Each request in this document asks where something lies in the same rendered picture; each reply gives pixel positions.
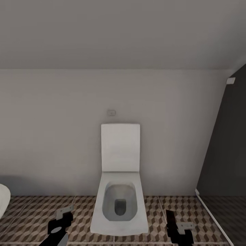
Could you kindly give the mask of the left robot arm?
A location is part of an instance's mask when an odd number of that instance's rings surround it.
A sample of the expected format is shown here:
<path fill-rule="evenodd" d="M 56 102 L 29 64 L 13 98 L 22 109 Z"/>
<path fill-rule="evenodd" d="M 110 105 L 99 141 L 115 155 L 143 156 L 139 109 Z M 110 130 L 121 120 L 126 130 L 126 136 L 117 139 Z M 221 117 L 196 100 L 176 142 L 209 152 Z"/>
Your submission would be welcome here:
<path fill-rule="evenodd" d="M 68 232 L 65 231 L 65 228 L 71 226 L 71 222 L 73 221 L 73 214 L 71 213 L 71 211 L 74 209 L 75 206 L 70 205 L 57 210 L 57 218 L 49 221 L 48 223 L 48 235 L 50 236 L 45 239 L 39 246 L 67 245 Z"/>

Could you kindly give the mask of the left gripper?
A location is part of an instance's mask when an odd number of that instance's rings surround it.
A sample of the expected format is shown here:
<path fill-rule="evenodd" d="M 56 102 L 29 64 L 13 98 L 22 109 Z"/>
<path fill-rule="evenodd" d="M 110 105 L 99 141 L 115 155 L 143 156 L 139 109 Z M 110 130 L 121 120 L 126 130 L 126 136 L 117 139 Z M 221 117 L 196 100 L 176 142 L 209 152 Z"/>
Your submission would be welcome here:
<path fill-rule="evenodd" d="M 73 214 L 70 212 L 69 214 L 66 214 L 63 216 L 60 220 L 51 220 L 48 223 L 48 235 L 50 235 L 50 232 L 52 231 L 53 227 L 56 226 L 58 223 L 63 223 L 65 225 L 65 228 L 71 226 L 71 222 L 73 221 Z"/>

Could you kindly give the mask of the mousetrap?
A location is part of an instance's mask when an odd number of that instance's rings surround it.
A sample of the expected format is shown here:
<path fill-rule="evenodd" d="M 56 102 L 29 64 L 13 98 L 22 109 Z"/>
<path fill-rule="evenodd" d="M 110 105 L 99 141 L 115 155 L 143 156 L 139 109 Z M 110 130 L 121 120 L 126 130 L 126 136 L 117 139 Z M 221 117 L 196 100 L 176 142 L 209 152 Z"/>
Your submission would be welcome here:
<path fill-rule="evenodd" d="M 167 225 L 170 230 L 177 229 L 174 211 L 166 210 Z"/>

